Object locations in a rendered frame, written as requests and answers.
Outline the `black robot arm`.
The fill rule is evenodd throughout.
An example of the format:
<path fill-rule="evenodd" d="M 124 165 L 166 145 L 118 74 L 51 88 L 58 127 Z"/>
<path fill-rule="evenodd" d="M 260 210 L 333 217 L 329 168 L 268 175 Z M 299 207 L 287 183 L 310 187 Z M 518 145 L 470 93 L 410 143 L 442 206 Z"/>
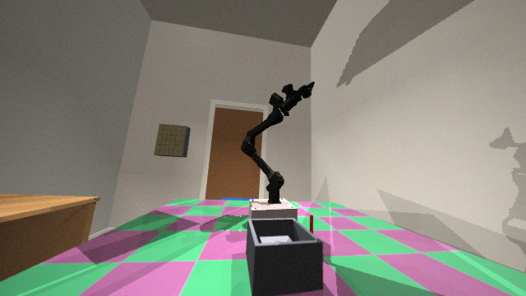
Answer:
<path fill-rule="evenodd" d="M 289 96 L 294 96 L 296 91 L 293 91 L 293 84 L 291 83 L 284 86 L 282 93 L 287 95 L 285 99 Z M 266 190 L 269 191 L 268 204 L 281 204 L 281 201 L 279 200 L 279 190 L 284 185 L 284 179 L 282 178 L 283 176 L 279 173 L 279 171 L 274 172 L 269 167 L 269 165 L 257 154 L 256 148 L 254 146 L 256 136 L 268 127 L 281 123 L 284 119 L 284 116 L 289 116 L 288 111 L 293 107 L 293 105 L 287 99 L 284 101 L 284 99 L 277 93 L 272 94 L 269 103 L 273 105 L 273 112 L 269 114 L 265 121 L 247 132 L 247 135 L 244 138 L 241 146 L 241 151 L 250 156 L 267 176 L 268 181 L 270 182 L 266 186 Z M 281 112 L 284 114 L 284 116 Z M 248 143 L 249 141 L 250 144 Z"/>

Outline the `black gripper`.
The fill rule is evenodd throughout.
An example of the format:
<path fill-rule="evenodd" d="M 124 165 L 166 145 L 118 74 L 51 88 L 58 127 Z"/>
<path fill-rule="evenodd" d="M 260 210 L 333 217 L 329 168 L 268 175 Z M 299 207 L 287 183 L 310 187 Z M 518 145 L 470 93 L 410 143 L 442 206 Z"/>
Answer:
<path fill-rule="evenodd" d="M 296 94 L 294 96 L 292 96 L 292 97 L 289 96 L 287 98 L 287 100 L 289 100 L 292 103 L 293 106 L 296 106 L 297 103 L 302 100 L 301 96 L 303 98 L 308 98 L 308 97 L 311 96 L 311 91 L 312 91 L 312 88 L 313 88 L 314 84 L 315 84 L 315 82 L 313 81 L 310 84 L 308 84 L 307 86 L 303 85 L 298 90 L 294 90 L 294 91 L 296 91 Z"/>

